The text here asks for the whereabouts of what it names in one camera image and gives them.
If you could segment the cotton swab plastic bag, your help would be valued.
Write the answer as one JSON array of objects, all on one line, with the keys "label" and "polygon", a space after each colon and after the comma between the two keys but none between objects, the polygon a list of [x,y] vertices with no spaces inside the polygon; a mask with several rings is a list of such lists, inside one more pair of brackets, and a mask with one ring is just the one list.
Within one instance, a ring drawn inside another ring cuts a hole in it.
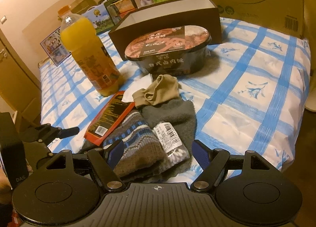
[{"label": "cotton swab plastic bag", "polygon": [[189,159],[189,151],[183,144],[174,127],[167,122],[160,122],[154,128],[153,132],[157,136],[166,158],[163,161],[163,168],[170,169],[178,163]]}]

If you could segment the orange juice bottle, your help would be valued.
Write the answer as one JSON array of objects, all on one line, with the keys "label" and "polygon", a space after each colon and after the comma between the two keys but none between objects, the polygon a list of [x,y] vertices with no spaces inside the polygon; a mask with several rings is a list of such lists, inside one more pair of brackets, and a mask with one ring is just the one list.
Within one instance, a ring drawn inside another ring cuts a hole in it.
[{"label": "orange juice bottle", "polygon": [[118,92],[123,77],[116,68],[90,20],[71,12],[69,6],[58,10],[62,19],[60,39],[93,87],[104,97]]}]

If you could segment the blue checkered bed sheet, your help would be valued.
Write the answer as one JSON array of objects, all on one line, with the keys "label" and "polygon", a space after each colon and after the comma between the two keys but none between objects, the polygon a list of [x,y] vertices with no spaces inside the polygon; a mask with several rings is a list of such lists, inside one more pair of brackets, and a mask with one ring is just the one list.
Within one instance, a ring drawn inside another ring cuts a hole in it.
[{"label": "blue checkered bed sheet", "polygon": [[[180,76],[184,100],[193,103],[196,138],[232,154],[253,150],[278,170],[295,158],[295,143],[308,97],[311,53],[307,40],[221,18],[221,44],[208,46],[200,71]],[[73,58],[40,69],[42,123],[77,126],[72,138],[50,149],[78,152],[84,131],[107,103]]]}]

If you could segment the dark grey fuzzy cloth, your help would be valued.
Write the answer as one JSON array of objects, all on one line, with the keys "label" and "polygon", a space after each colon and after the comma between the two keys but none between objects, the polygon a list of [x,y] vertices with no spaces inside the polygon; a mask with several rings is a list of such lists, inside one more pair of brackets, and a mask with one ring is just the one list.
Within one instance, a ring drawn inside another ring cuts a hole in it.
[{"label": "dark grey fuzzy cloth", "polygon": [[148,126],[153,129],[160,122],[170,123],[177,132],[182,143],[189,151],[189,158],[160,174],[163,179],[177,176],[187,171],[192,162],[192,143],[196,133],[196,112],[192,101],[184,101],[181,98],[171,99],[157,106],[144,106],[141,114]]}]

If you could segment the wall light switch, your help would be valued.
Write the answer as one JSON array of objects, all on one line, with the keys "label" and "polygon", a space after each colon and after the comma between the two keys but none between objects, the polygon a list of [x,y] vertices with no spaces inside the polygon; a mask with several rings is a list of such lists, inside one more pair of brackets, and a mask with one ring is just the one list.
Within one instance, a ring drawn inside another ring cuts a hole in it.
[{"label": "wall light switch", "polygon": [[3,17],[0,19],[1,24],[3,24],[4,22],[6,22],[6,20],[7,20],[6,16],[3,16]]}]

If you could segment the wooden door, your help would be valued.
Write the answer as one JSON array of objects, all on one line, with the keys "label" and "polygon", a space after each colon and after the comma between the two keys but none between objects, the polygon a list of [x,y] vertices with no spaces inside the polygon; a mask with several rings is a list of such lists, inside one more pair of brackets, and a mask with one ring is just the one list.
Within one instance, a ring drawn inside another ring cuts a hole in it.
[{"label": "wooden door", "polygon": [[1,33],[1,98],[32,125],[40,123],[39,81]]}]

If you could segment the striped knitted grey sock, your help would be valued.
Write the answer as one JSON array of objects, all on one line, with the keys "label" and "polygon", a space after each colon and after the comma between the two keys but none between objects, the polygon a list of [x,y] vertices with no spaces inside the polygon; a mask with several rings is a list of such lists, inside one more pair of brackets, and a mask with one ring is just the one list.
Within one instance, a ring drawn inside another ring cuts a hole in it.
[{"label": "striped knitted grey sock", "polygon": [[116,140],[124,143],[124,153],[114,173],[126,182],[158,173],[166,153],[141,113],[132,110],[118,127],[103,141],[107,147]]}]

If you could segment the white tissue paper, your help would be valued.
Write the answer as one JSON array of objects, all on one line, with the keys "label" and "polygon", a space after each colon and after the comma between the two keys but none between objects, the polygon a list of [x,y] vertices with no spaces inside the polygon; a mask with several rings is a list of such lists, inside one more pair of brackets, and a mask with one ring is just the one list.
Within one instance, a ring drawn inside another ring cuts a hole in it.
[{"label": "white tissue paper", "polygon": [[131,103],[133,102],[132,95],[140,89],[147,89],[153,82],[151,74],[147,74],[144,77],[134,81],[129,88],[124,92],[122,102]]}]

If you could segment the blue milk carton box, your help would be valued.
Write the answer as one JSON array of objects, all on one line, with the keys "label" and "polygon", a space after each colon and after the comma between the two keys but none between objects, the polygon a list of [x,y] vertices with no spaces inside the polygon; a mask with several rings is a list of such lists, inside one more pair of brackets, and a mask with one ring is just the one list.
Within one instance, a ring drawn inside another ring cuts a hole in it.
[{"label": "blue milk carton box", "polygon": [[83,13],[83,16],[88,18],[93,24],[97,35],[109,31],[115,26],[110,14],[103,4],[92,6]]}]

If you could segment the black instant noodle bowl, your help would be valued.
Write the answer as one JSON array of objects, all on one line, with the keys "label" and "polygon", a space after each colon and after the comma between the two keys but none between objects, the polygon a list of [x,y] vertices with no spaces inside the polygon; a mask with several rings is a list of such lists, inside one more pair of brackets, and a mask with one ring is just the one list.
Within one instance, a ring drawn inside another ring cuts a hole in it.
[{"label": "black instant noodle bowl", "polygon": [[125,58],[154,76],[193,74],[202,69],[211,40],[201,26],[165,28],[134,39],[125,49]]}]

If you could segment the orange red noodle boxes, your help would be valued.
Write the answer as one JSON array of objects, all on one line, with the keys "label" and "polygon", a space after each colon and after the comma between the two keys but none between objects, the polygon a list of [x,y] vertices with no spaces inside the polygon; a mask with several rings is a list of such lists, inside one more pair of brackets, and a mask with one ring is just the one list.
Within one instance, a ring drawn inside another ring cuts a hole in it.
[{"label": "orange red noodle boxes", "polygon": [[107,6],[107,11],[115,25],[118,24],[123,17],[125,17],[128,13],[133,12],[135,9],[137,9],[135,0],[118,0]]}]

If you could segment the beige sock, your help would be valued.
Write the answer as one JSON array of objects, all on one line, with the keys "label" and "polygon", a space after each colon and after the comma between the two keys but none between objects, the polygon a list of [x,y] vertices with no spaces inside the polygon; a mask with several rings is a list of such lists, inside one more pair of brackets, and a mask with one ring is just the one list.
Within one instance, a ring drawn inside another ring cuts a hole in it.
[{"label": "beige sock", "polygon": [[159,75],[148,88],[139,89],[132,94],[135,107],[157,106],[174,98],[179,98],[178,80],[168,74]]}]

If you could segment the red black packet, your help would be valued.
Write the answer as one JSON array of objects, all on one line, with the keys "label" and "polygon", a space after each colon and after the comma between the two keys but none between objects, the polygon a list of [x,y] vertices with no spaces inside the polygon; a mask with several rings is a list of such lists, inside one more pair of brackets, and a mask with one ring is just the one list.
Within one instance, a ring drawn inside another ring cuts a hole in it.
[{"label": "red black packet", "polygon": [[101,145],[133,110],[134,102],[123,102],[124,91],[113,95],[88,126],[84,138],[94,145]]}]

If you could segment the blue cartoon flat box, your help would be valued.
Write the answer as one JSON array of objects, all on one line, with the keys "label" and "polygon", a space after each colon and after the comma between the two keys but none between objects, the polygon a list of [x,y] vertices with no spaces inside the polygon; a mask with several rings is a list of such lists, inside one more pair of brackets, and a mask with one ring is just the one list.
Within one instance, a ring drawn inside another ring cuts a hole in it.
[{"label": "blue cartoon flat box", "polygon": [[49,34],[41,43],[41,47],[56,66],[59,66],[71,53],[64,47],[60,39],[60,27]]}]

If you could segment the small brown cardboard box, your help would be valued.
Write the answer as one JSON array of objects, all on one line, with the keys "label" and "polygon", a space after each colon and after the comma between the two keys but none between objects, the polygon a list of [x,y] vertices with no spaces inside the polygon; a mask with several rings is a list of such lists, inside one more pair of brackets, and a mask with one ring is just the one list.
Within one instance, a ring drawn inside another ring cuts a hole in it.
[{"label": "small brown cardboard box", "polygon": [[71,3],[70,9],[72,13],[83,14],[91,7],[97,5],[98,4],[95,0],[75,0],[73,3]]}]

